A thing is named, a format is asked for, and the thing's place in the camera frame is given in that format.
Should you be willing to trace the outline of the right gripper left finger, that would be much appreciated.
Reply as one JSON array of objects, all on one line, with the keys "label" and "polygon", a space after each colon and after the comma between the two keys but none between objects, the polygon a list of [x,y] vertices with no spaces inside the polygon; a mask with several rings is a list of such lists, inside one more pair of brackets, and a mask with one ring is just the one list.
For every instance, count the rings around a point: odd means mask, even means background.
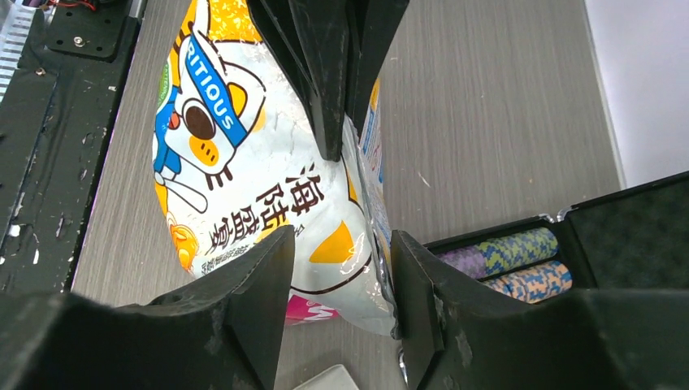
[{"label": "right gripper left finger", "polygon": [[155,298],[109,307],[72,293],[1,297],[4,389],[271,389],[295,233]]}]

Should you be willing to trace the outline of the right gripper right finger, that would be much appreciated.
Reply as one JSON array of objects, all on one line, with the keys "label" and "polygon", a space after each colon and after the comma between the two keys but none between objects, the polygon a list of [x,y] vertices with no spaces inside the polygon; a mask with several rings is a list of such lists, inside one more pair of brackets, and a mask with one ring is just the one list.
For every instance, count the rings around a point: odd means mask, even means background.
[{"label": "right gripper right finger", "polygon": [[685,389],[688,294],[575,288],[537,305],[392,234],[411,389]]}]

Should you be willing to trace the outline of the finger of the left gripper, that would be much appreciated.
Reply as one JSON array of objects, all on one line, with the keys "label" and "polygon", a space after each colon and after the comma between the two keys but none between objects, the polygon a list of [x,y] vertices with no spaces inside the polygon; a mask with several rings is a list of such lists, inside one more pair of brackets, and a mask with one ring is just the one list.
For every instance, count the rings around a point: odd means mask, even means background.
[{"label": "finger of the left gripper", "polygon": [[409,0],[348,1],[349,53],[345,112],[363,124],[374,84]]},{"label": "finger of the left gripper", "polygon": [[305,108],[322,158],[338,162],[345,118],[346,1],[248,1],[261,38]]}]

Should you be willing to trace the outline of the metal food scoop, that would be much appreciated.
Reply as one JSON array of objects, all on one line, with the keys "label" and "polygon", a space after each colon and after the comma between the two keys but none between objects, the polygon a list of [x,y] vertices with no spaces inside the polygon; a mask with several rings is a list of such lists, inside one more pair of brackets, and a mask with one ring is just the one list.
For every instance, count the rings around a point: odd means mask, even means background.
[{"label": "metal food scoop", "polygon": [[342,364],[338,364],[306,380],[294,390],[359,390],[359,387],[349,371]]}]

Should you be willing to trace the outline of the pet food bag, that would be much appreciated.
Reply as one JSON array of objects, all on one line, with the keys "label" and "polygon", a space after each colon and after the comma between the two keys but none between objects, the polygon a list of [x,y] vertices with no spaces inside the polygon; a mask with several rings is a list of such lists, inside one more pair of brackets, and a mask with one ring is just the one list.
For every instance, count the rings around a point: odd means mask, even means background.
[{"label": "pet food bag", "polygon": [[344,104],[340,160],[323,159],[247,2],[191,2],[162,68],[152,168],[180,264],[200,278],[290,225],[287,319],[390,336],[379,76],[363,124]]}]

